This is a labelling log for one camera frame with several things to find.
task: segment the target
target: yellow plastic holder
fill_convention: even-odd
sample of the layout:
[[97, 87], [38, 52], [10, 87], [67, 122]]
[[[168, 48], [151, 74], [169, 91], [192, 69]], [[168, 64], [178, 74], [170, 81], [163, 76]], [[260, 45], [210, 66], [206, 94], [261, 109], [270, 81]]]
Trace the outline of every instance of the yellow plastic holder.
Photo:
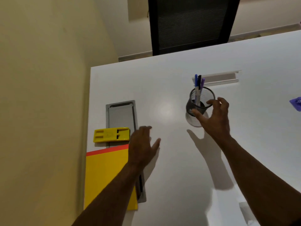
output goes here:
[[105, 128], [94, 131], [94, 143], [129, 141], [129, 128]]

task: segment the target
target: white desk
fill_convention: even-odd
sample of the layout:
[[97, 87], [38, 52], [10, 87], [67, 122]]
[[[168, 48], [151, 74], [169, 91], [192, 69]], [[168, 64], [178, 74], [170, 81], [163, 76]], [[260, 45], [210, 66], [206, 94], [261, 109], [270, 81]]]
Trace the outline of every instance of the white desk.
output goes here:
[[[127, 213], [124, 224], [245, 225], [235, 188], [214, 187], [187, 133], [202, 139], [203, 129], [185, 119], [195, 74], [235, 70], [243, 72], [239, 83], [210, 87], [230, 103], [232, 136], [301, 191], [301, 113], [289, 103], [301, 96], [301, 31], [296, 31], [91, 69], [87, 151], [100, 149], [93, 133], [106, 127], [110, 103], [135, 100], [138, 125], [153, 127], [152, 142], [162, 138], [149, 178], [152, 168], [145, 171], [147, 201]], [[200, 143], [212, 147], [209, 139]]]

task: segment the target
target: black office chair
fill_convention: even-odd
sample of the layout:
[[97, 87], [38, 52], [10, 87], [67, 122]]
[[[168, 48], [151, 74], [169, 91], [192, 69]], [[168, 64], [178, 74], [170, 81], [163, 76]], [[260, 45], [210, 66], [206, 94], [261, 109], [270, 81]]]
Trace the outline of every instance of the black office chair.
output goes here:
[[227, 43], [240, 0], [148, 0], [153, 55]]

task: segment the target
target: wire mesh cup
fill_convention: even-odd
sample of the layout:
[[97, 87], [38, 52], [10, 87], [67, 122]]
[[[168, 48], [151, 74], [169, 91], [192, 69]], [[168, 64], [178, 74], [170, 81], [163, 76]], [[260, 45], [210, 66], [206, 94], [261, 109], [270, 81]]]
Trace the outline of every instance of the wire mesh cup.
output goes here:
[[197, 106], [197, 104], [195, 103], [195, 89], [193, 89], [190, 92], [190, 96], [189, 96], [189, 100], [186, 104], [186, 112], [194, 117], [194, 114], [192, 113], [192, 109], [196, 109], [198, 110], [201, 114], [204, 114], [206, 112], [206, 110], [212, 106], [210, 104], [207, 104], [206, 102], [208, 100], [215, 100], [215, 95], [213, 93], [212, 90], [210, 90], [207, 87], [203, 87], [201, 95], [200, 95], [200, 106]]

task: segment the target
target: floor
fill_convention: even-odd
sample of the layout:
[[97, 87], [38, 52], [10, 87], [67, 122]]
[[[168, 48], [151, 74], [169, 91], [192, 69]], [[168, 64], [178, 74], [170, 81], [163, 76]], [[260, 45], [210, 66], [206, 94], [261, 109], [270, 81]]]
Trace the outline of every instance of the floor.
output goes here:
[[[301, 30], [301, 25], [295, 24], [295, 25], [284, 26], [284, 27], [280, 27], [280, 28], [276, 28], [276, 29], [263, 30], [261, 32], [256, 32], [256, 33], [247, 33], [247, 34], [243, 34], [243, 35], [231, 36], [229, 38], [229, 42], [253, 39], [253, 38], [258, 38], [258, 37], [262, 37], [262, 36], [280, 34], [280, 33], [285, 33], [285, 32], [292, 32], [292, 31], [297, 31], [297, 30]], [[145, 52], [145, 53], [119, 57], [119, 62], [134, 60], [134, 59], [141, 59], [141, 58], [146, 58], [146, 57], [151, 57], [151, 56], [153, 56], [153, 53], [152, 53], [152, 51], [149, 51], [149, 52]]]

